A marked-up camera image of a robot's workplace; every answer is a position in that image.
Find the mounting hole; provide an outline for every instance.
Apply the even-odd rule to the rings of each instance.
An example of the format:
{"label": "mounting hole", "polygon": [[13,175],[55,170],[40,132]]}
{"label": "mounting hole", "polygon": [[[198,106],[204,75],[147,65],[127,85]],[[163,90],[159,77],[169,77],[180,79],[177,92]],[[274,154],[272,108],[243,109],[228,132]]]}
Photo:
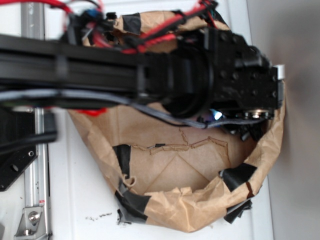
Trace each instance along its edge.
{"label": "mounting hole", "polygon": [[12,164],[10,167],[12,171],[19,172],[19,168],[17,167],[17,165]]}

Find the gray cable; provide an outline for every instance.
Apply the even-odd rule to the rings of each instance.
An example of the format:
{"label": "gray cable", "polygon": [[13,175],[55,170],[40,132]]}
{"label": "gray cable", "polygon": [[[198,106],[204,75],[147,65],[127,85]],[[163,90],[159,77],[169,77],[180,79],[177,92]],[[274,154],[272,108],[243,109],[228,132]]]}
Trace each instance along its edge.
{"label": "gray cable", "polygon": [[107,92],[96,92],[91,90],[78,90],[78,89],[27,89],[27,90],[11,90],[0,92],[0,102],[15,101],[19,99],[41,99],[53,97],[65,97],[73,99],[91,99],[113,102],[117,104],[131,106],[147,115],[170,121],[182,123],[194,128],[206,129],[215,128],[221,125],[234,124],[234,125],[248,125],[257,124],[262,120],[243,120],[243,119],[221,119],[210,123],[202,123],[190,119],[177,118],[162,111],[158,111],[146,105],[133,102],[130,98],[117,96]]}

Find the gray wall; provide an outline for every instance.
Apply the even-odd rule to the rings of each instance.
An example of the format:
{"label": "gray wall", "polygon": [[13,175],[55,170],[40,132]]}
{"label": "gray wall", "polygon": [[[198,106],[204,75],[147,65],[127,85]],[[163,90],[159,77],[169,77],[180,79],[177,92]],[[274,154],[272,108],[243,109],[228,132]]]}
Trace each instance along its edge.
{"label": "gray wall", "polygon": [[275,240],[320,239],[320,1],[247,0],[252,42],[285,64],[287,115],[269,174]]}

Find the black mounting plate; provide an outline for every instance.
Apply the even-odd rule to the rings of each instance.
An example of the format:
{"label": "black mounting plate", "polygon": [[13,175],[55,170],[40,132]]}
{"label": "black mounting plate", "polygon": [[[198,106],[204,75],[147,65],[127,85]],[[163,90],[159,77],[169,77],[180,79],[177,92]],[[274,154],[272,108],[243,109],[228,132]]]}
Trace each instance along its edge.
{"label": "black mounting plate", "polygon": [[[10,108],[0,108],[0,145],[34,134],[34,112],[15,112]],[[14,152],[0,152],[0,192],[8,190],[36,157],[35,145]]]}

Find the screw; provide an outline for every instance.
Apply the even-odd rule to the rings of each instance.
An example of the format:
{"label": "screw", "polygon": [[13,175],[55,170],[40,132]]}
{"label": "screw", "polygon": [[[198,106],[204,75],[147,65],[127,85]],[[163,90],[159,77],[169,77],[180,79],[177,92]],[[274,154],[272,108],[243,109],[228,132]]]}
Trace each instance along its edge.
{"label": "screw", "polygon": [[30,222],[34,222],[40,218],[40,214],[37,213],[36,211],[30,212],[29,214],[29,220]]}
{"label": "screw", "polygon": [[225,33],[222,33],[222,34],[220,35],[220,39],[221,39],[222,41],[226,42],[226,41],[228,40],[228,36],[227,36]]}
{"label": "screw", "polygon": [[220,77],[222,77],[223,79],[227,78],[227,72],[226,71],[221,71],[220,72]]}
{"label": "screw", "polygon": [[234,44],[237,44],[237,43],[238,43],[238,39],[237,39],[236,36],[233,36],[233,37],[232,37],[232,42],[233,42]]}
{"label": "screw", "polygon": [[232,78],[233,78],[234,80],[238,80],[238,79],[239,79],[239,74],[238,74],[237,72],[234,72],[234,73],[232,74]]}
{"label": "screw", "polygon": [[34,109],[32,107],[29,107],[25,110],[28,114],[31,114],[34,112]]}
{"label": "screw", "polygon": [[23,230],[23,235],[24,235],[24,236],[29,236],[29,235],[31,235],[31,229],[25,229],[25,230]]}
{"label": "screw", "polygon": [[252,79],[257,79],[257,77],[258,77],[258,74],[257,74],[256,72],[254,72],[254,73],[251,75],[251,78],[252,78]]}
{"label": "screw", "polygon": [[251,94],[252,94],[252,96],[257,96],[258,95],[258,90],[253,90],[252,92],[251,92]]}

